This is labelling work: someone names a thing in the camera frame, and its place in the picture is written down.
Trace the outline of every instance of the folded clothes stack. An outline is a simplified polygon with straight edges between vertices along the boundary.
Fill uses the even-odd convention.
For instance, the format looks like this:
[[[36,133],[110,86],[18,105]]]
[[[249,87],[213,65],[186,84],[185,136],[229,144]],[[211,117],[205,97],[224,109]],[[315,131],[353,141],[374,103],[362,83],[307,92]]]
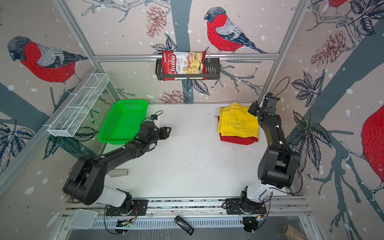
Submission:
[[[248,113],[248,108],[238,103],[220,108],[218,132],[221,141],[249,145],[259,140],[257,118]]]

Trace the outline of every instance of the black mounting plate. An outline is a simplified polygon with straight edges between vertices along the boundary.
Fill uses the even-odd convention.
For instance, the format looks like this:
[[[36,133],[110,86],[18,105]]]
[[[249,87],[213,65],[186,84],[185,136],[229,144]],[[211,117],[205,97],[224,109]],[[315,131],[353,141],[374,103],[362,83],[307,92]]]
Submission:
[[[132,203],[137,210],[139,211],[138,216],[145,216],[145,212],[147,211],[148,200],[132,200]],[[122,211],[114,206],[108,205],[107,211],[105,215],[108,217],[116,217],[116,216],[136,216],[135,210],[132,210],[128,215],[121,215]]]
[[[254,202],[258,205],[258,210],[252,211],[250,213],[244,213],[240,209],[240,198],[227,198],[225,200],[225,206],[228,215],[238,215],[238,214],[259,214],[263,215],[266,213],[265,204]]]

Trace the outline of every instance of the bird head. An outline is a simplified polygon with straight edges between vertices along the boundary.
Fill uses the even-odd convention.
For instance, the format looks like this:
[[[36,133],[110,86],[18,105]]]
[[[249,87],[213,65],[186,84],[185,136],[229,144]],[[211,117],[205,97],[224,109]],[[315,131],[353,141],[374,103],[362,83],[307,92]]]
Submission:
[[[218,15],[221,15],[221,14],[226,15],[226,12],[225,12],[224,8],[222,8],[222,7],[213,7],[210,10],[207,11],[207,14],[204,17],[204,20],[207,20],[209,23],[212,23],[214,21],[214,19]]]
[[[17,36],[11,41],[8,42],[8,51],[12,60],[16,61],[18,59],[26,61],[24,47],[32,41],[29,38],[23,36]]]

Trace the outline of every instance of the bird wing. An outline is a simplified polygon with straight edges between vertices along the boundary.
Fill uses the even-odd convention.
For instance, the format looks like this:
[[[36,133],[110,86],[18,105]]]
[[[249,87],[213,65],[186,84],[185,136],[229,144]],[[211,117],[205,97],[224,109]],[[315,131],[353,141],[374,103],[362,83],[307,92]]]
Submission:
[[[88,59],[79,54],[63,51],[60,48],[51,48],[40,44],[37,44],[37,46],[41,51],[41,58],[37,61],[37,64],[44,68],[59,68],[70,63]]]
[[[234,40],[236,38],[238,38],[243,33],[241,28],[236,26],[229,19],[229,17],[227,17],[227,21],[225,22],[224,26],[220,26],[220,27],[215,28],[215,31],[217,34],[220,35],[220,37],[224,38],[225,40],[231,41],[231,42],[234,42]]]

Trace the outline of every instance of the bag of chips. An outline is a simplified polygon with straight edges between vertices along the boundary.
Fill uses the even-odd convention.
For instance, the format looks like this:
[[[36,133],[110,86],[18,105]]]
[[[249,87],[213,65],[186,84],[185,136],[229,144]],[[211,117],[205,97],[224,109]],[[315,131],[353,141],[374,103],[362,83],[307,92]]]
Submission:
[[[163,51],[162,65],[164,74],[198,74],[207,73],[204,65],[204,52]],[[182,80],[187,78],[164,78],[167,80]]]

